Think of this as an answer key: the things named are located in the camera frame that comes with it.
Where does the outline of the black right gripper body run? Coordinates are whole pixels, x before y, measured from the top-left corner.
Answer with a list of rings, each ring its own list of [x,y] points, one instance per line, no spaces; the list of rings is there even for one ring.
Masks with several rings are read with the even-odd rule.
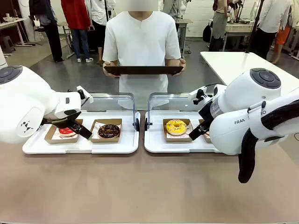
[[[210,107],[212,104],[212,100],[208,101],[200,110],[199,110],[199,115],[202,117],[202,119],[206,122],[206,123],[211,123],[214,118],[211,115],[210,112]]]

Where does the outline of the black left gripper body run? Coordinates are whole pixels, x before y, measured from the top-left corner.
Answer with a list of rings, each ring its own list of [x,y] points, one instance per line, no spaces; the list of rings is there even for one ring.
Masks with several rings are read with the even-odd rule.
[[[51,119],[43,118],[41,121],[41,125],[43,126],[45,124],[51,124],[51,125],[56,126],[57,128],[71,128],[71,127],[74,127],[74,125],[78,124],[78,122],[76,121],[76,118],[80,114],[81,114],[81,112],[77,112],[77,113],[67,116],[66,118],[58,119],[58,120],[51,120]]]

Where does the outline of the person's left hand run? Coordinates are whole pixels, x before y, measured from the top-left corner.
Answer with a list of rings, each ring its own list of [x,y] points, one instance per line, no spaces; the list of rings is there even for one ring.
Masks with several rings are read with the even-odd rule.
[[[182,75],[186,69],[186,61],[183,58],[172,60],[172,65],[177,67],[182,67],[182,70],[179,73],[173,75],[174,77]]]

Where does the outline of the person's right hand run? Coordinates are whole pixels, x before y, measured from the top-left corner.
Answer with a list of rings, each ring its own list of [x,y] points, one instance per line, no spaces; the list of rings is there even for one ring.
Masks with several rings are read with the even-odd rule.
[[[103,72],[107,77],[120,77],[120,75],[114,75],[111,73],[108,73],[106,70],[106,67],[117,67],[118,66],[118,61],[105,61],[102,65]]]

